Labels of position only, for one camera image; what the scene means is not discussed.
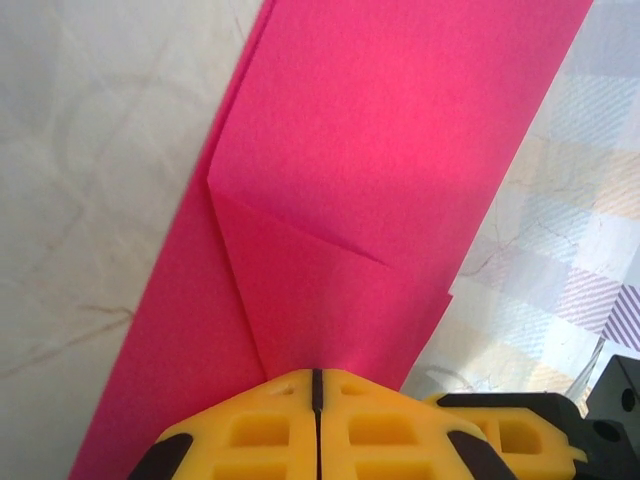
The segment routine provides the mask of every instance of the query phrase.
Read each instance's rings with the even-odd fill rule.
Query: white marble surface
[[[0,9],[0,478],[65,478],[259,6]]]
[[[5,0],[0,7],[0,478],[60,479],[70,469],[258,6]],[[589,360],[597,333],[520,290],[474,278],[517,246],[625,279],[640,244],[633,190],[640,181],[623,196],[631,200],[622,213],[582,204],[580,182],[611,171],[596,168],[595,147],[574,150],[567,162],[544,143],[553,137],[554,106],[579,91],[572,78],[556,82],[523,144],[481,229],[494,250],[470,254],[414,371],[413,393],[433,386],[425,379],[451,389],[562,391]],[[639,165],[634,95],[622,140],[599,147],[619,152],[607,165],[622,165],[624,178]],[[580,156],[596,160],[576,162]],[[557,188],[558,178],[577,174],[575,191]],[[576,211],[547,221],[540,206],[531,217],[532,195]],[[574,238],[581,212],[592,216],[592,230]],[[606,243],[598,242],[603,235]],[[526,255],[520,260],[516,286],[549,288],[523,284],[539,271]]]

